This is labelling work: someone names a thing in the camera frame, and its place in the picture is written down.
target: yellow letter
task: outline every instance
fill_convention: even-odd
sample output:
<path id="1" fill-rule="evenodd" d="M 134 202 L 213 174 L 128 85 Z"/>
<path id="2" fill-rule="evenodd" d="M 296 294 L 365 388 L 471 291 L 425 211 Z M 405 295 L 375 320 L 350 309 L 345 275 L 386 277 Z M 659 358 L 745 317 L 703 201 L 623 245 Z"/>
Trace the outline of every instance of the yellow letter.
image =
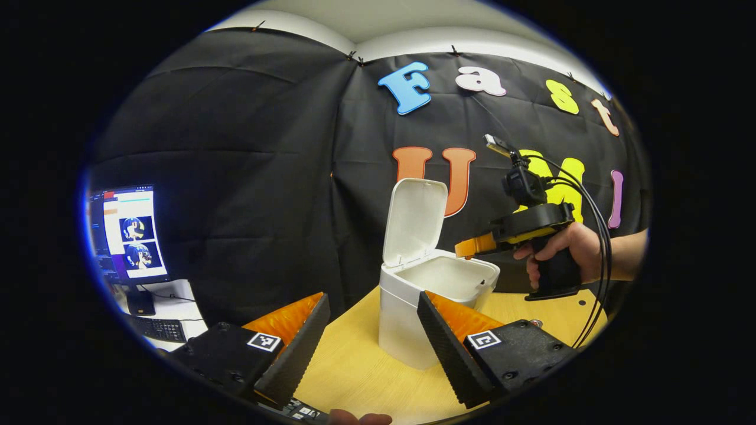
<path id="1" fill-rule="evenodd" d="M 537 157 L 543 157 L 543 155 L 536 152 L 535 150 L 520 149 L 519 152 L 521 155 L 535 155 Z M 566 172 L 572 174 L 578 180 L 578 182 L 583 182 L 583 173 L 585 172 L 585 166 L 582 162 L 576 160 L 575 158 L 565 158 L 565 160 L 562 161 L 562 168 Z M 552 177 L 551 170 L 549 169 L 549 164 L 541 158 L 530 158 L 530 165 L 528 165 L 528 169 L 541 177 Z M 561 171 L 559 172 L 559 177 L 564 177 L 568 180 L 572 180 L 571 178 L 569 178 L 569 176 Z M 575 210 L 572 211 L 572 215 L 575 217 L 575 221 L 580 223 L 583 222 L 583 215 L 581 213 L 583 206 L 583 197 L 582 195 L 580 195 L 580 192 L 566 185 L 557 185 L 546 191 L 546 196 L 549 203 L 561 203 L 564 201 L 574 205 Z M 515 213 L 523 211 L 527 208 L 527 206 L 521 205 L 515 211 Z"/>
<path id="2" fill-rule="evenodd" d="M 572 93 L 564 84 L 556 82 L 552 79 L 546 80 L 546 87 L 551 92 L 551 100 L 554 101 L 556 107 L 569 113 L 578 113 L 578 104 L 572 99 Z"/>

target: white ceiling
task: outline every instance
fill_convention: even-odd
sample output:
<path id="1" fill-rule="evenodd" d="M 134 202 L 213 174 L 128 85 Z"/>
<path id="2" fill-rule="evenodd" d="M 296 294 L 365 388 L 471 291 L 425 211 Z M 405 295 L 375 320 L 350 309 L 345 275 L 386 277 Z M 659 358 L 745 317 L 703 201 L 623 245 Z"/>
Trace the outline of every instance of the white ceiling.
<path id="1" fill-rule="evenodd" d="M 267 0 L 249 9 L 306 17 L 354 43 L 407 29 L 463 26 L 513 34 L 566 52 L 522 18 L 476 0 Z"/>

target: black fabric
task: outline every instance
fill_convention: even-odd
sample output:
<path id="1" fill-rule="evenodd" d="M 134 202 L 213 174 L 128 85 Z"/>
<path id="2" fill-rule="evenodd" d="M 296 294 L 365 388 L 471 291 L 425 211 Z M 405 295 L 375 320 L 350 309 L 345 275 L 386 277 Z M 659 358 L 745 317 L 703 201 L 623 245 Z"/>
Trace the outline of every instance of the black fabric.
<path id="1" fill-rule="evenodd" d="M 423 75 L 432 100 L 400 116 L 377 82 L 414 61 L 429 66 Z M 506 96 L 459 88 L 463 66 L 495 72 Z M 569 88 L 578 115 L 556 107 L 547 79 Z M 618 138 L 590 105 L 595 98 L 609 108 Z M 165 262 L 172 278 L 191 282 L 209 323 L 244 324 L 319 291 L 329 294 L 333 319 L 378 285 L 395 149 L 429 148 L 425 177 L 447 185 L 442 151 L 476 152 L 467 203 L 445 220 L 440 249 L 453 251 L 517 208 L 500 182 L 509 163 L 485 148 L 485 133 L 556 163 L 580 160 L 584 186 L 605 219 L 610 172 L 620 170 L 622 221 L 612 230 L 619 236 L 649 222 L 650 180 L 629 126 L 600 94 L 518 60 L 412 54 L 361 67 L 301 36 L 224 29 L 188 43 L 126 100 L 94 146 L 91 185 L 155 185 Z M 596 230 L 585 202 L 582 210 Z M 501 267 L 497 291 L 530 291 L 524 261 L 511 253 L 480 259 Z"/>

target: hand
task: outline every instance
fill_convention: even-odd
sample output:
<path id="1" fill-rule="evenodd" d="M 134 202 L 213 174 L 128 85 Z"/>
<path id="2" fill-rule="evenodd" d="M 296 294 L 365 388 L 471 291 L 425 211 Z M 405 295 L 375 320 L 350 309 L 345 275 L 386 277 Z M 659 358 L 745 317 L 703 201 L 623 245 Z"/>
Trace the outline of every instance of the hand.
<path id="1" fill-rule="evenodd" d="M 392 421 L 387 414 L 368 413 L 358 420 L 346 410 L 332 409 L 328 413 L 328 425 L 389 425 Z"/>
<path id="2" fill-rule="evenodd" d="M 545 261 L 556 255 L 560 250 L 569 248 L 569 253 L 580 267 L 582 283 L 597 281 L 601 278 L 601 246 L 599 235 L 585 227 L 583 223 L 574 222 L 555 234 L 546 246 L 533 255 L 533 246 L 527 243 L 514 252 L 515 259 L 524 259 L 529 256 L 527 263 L 530 286 L 538 289 L 537 261 Z"/>

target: black backdrop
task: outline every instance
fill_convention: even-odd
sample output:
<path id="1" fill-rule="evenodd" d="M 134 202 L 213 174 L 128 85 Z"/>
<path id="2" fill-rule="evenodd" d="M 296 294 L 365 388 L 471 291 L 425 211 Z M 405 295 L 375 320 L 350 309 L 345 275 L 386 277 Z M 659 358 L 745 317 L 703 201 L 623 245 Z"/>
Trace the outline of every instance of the black backdrop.
<path id="1" fill-rule="evenodd" d="M 432 100 L 398 115 L 377 82 L 414 61 L 429 67 Z M 458 87 L 457 70 L 471 66 L 497 73 L 506 96 Z M 578 114 L 556 107 L 547 79 L 569 88 Z M 597 98 L 619 137 L 591 106 Z M 621 171 L 622 220 L 611 231 L 619 236 L 649 223 L 648 164 L 630 127 L 599 93 L 520 60 L 461 52 L 359 64 L 290 33 L 223 29 L 187 43 L 129 95 L 93 142 L 91 185 L 155 184 L 166 266 L 190 281 L 209 323 L 244 324 L 319 291 L 329 293 L 335 318 L 378 283 L 395 149 L 430 149 L 425 177 L 447 185 L 443 150 L 476 153 L 465 207 L 446 218 L 438 248 L 454 251 L 517 208 L 500 183 L 510 164 L 485 148 L 486 133 L 557 163 L 580 160 L 606 219 L 610 172 Z M 480 258 L 502 269 L 498 291 L 528 292 L 524 261 Z"/>
<path id="2" fill-rule="evenodd" d="M 5 157 L 12 177 L 8 199 L 17 201 L 7 205 L 5 224 L 19 241 L 21 270 L 36 279 L 9 278 L 3 286 L 16 306 L 9 311 L 13 326 L 4 327 L 14 344 L 6 350 L 12 367 L 4 368 L 3 377 L 9 399 L 30 400 L 33 408 L 13 403 L 9 416 L 58 423 L 164 423 L 166 415 L 188 422 L 272 423 L 166 370 L 120 327 L 81 266 L 79 229 L 72 225 L 80 220 L 74 195 L 87 140 L 168 52 L 247 3 L 24 3 L 30 7 L 23 10 L 20 4 L 10 3 L 5 26 L 10 53 L 23 64 L 8 68 L 14 84 L 7 93 L 18 102 L 4 127 L 7 140 L 15 141 Z M 702 249 L 696 229 L 706 223 L 711 234 L 711 226 L 723 223 L 702 208 L 701 193 L 716 193 L 706 191 L 714 189 L 714 180 L 705 178 L 708 164 L 693 143 L 707 121 L 688 118 L 713 110 L 701 109 L 700 91 L 684 85 L 704 79 L 686 65 L 701 57 L 688 29 L 690 20 L 722 19 L 722 13 L 707 8 L 704 16 L 689 5 L 687 20 L 681 20 L 680 10 L 663 8 L 622 8 L 609 16 L 600 2 L 508 5 L 590 58 L 632 111 L 652 161 L 655 231 L 649 262 L 612 326 L 567 368 L 506 409 L 466 423 L 700 420 L 705 413 L 742 421 L 751 411 L 740 403 L 747 387 L 739 374 L 708 372 L 715 365 L 703 361 L 706 344 L 697 339 L 707 330 L 700 315 L 704 304 L 694 297 L 716 281 L 711 271 L 718 264 Z M 87 18 L 97 16 L 107 19 Z M 730 29 L 748 28 L 736 19 L 723 22 Z M 743 49 L 746 40 L 722 40 L 718 51 Z M 727 337 L 737 331 L 733 324 L 719 323 L 709 341 L 727 352 Z M 721 379 L 712 385 L 712 377 Z"/>

